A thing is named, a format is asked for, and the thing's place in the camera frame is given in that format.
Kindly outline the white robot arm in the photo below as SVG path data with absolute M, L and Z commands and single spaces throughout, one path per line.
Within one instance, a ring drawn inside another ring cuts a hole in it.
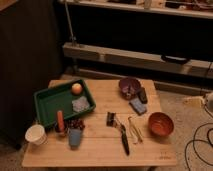
M 213 92 L 206 94 L 205 96 L 205 106 L 210 112 L 213 112 Z

